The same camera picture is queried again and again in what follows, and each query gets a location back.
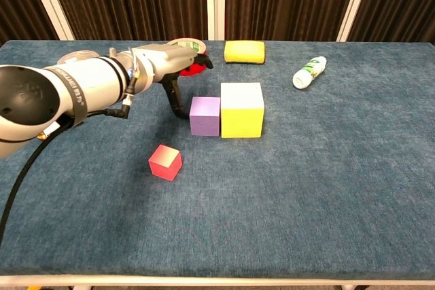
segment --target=table edge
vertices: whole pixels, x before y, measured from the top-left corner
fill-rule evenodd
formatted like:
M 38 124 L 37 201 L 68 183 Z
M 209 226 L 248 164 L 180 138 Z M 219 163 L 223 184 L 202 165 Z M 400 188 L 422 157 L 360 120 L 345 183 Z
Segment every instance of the table edge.
M 340 280 L 307 278 L 190 278 L 127 275 L 13 275 L 0 276 L 0 287 L 44 285 L 92 286 L 297 286 L 297 285 L 434 285 L 435 280 Z

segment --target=white plastic bottle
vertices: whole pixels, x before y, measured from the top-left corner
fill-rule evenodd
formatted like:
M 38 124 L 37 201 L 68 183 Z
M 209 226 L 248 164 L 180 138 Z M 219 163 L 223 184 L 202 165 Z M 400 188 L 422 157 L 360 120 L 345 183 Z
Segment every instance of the white plastic bottle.
M 293 75 L 293 85 L 295 88 L 306 88 L 310 83 L 325 70 L 326 58 L 315 57 L 310 60 L 301 70 Z

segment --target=foam block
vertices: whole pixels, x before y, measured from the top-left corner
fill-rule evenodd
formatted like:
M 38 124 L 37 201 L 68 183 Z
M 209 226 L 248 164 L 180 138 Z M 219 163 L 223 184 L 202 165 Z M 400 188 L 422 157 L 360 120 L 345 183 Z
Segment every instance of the foam block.
M 261 137 L 264 101 L 260 83 L 221 83 L 223 138 Z
M 190 107 L 190 131 L 196 136 L 219 136 L 220 98 L 194 96 Z
M 151 172 L 154 176 L 173 181 L 183 165 L 181 153 L 177 149 L 160 144 L 149 158 Z
M 225 43 L 224 58 L 226 62 L 264 64 L 266 47 L 264 42 L 261 41 L 227 41 Z

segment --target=purple cube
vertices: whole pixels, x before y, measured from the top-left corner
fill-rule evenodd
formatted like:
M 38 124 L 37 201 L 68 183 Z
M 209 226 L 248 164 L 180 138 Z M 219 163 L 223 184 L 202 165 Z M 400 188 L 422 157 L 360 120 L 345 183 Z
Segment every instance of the purple cube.
M 190 130 L 196 136 L 219 136 L 220 98 L 194 96 L 190 107 Z

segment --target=red cube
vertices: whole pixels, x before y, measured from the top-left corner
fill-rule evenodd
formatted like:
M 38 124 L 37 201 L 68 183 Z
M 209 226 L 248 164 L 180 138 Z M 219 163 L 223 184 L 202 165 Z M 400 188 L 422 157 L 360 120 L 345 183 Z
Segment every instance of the red cube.
M 154 176 L 173 181 L 183 165 L 181 153 L 177 149 L 160 144 L 149 158 L 151 172 Z

